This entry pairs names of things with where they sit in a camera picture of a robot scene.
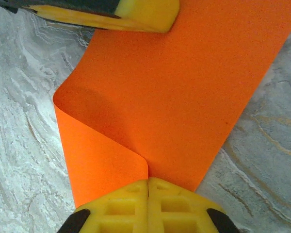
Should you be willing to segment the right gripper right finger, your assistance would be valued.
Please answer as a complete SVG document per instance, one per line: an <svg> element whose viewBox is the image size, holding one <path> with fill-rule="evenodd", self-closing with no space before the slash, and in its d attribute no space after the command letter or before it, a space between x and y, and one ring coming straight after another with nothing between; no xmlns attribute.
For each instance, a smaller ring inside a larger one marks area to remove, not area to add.
<svg viewBox="0 0 291 233"><path fill-rule="evenodd" d="M148 180L149 233L239 233L223 208L159 178Z"/></svg>

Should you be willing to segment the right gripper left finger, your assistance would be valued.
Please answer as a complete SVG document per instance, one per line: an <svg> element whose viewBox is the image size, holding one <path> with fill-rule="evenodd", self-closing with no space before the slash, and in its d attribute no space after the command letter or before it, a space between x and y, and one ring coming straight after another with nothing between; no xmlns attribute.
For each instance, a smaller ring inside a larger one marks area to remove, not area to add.
<svg viewBox="0 0 291 233"><path fill-rule="evenodd" d="M79 206L64 233L146 233L148 180L139 180Z"/></svg>

